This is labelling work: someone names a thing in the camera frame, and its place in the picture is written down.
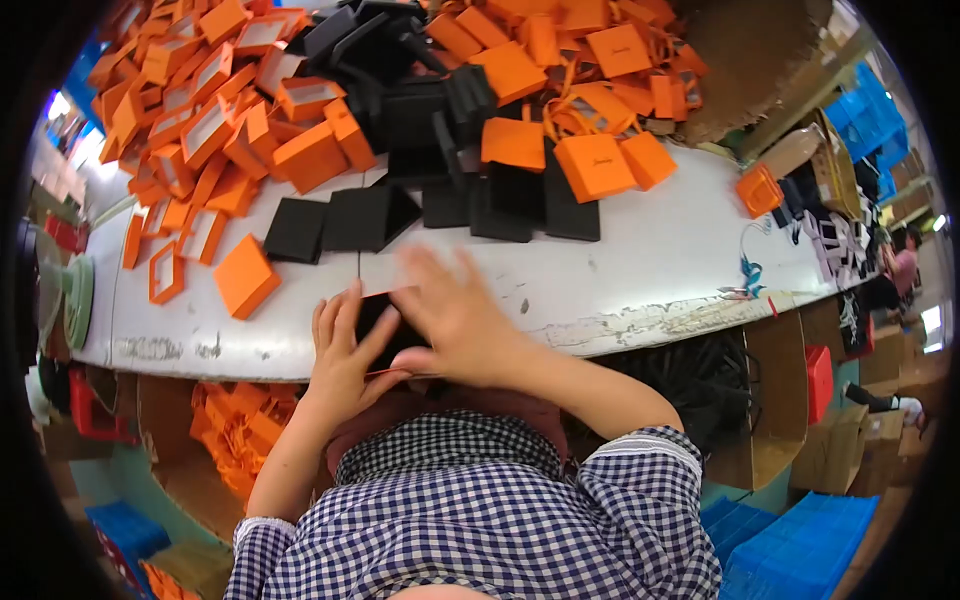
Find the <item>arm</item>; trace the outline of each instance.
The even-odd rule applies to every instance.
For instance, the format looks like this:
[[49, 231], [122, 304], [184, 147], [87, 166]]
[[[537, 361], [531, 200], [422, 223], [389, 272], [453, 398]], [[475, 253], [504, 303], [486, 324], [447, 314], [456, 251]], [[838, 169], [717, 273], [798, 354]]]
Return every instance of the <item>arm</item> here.
[[336, 427], [373, 405], [384, 392], [410, 376], [388, 372], [369, 385], [364, 375], [383, 352], [399, 324], [388, 309], [359, 345], [355, 341], [362, 290], [356, 281], [313, 315], [317, 360], [310, 386], [263, 464], [247, 503], [247, 517], [271, 516], [297, 522], [309, 507], [324, 446]]
[[401, 264], [417, 291], [394, 291], [394, 303], [433, 349], [404, 350], [395, 368], [537, 396], [608, 439], [659, 425], [683, 431], [677, 411], [648, 386], [536, 344], [517, 331], [496, 307], [469, 254], [460, 250], [457, 256], [462, 279], [425, 248], [401, 251]]

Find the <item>hand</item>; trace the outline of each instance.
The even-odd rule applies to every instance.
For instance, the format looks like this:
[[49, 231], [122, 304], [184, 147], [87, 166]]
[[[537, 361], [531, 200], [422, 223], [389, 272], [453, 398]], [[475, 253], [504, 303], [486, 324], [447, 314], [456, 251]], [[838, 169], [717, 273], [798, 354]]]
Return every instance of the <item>hand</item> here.
[[473, 258], [463, 249], [455, 253], [464, 271], [463, 281], [423, 246], [398, 253], [416, 287], [394, 290], [391, 298], [433, 349], [403, 350], [391, 366], [477, 387], [495, 387], [508, 370], [522, 363], [520, 354], [534, 342], [497, 308]]
[[369, 384], [364, 376], [396, 332], [400, 315], [388, 307], [371, 332], [357, 345], [356, 324], [363, 302], [360, 280], [330, 302], [321, 300], [313, 311], [313, 344], [316, 362], [310, 373], [310, 385], [300, 401], [319, 413], [330, 427], [336, 427], [359, 415], [393, 388], [410, 377], [409, 372], [386, 372]]

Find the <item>red plastic crate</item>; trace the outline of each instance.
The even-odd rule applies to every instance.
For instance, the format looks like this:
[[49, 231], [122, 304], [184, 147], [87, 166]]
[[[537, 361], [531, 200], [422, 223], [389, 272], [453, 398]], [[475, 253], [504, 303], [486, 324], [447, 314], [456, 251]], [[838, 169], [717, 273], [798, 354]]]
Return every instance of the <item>red plastic crate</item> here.
[[830, 348], [806, 346], [806, 388], [809, 394], [809, 410], [806, 424], [820, 422], [833, 398], [833, 366], [830, 363]]

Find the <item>cardboard box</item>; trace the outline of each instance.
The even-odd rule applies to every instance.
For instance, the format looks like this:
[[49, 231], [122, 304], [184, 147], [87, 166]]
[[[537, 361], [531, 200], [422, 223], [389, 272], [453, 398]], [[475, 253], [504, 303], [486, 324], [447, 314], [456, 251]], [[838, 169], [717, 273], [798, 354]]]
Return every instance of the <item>cardboard box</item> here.
[[869, 426], [867, 410], [860, 404], [831, 410], [810, 425], [804, 447], [793, 461], [791, 488], [847, 493], [860, 471]]
[[898, 466], [902, 433], [903, 411], [867, 416], [863, 460], [847, 495], [870, 497], [886, 492]]
[[[747, 350], [762, 378], [754, 394], [763, 412], [739, 441], [716, 449], [707, 460], [710, 481], [759, 490], [793, 462], [806, 438], [807, 390], [804, 331], [796, 310], [742, 327]], [[748, 364], [752, 381], [755, 368]]]

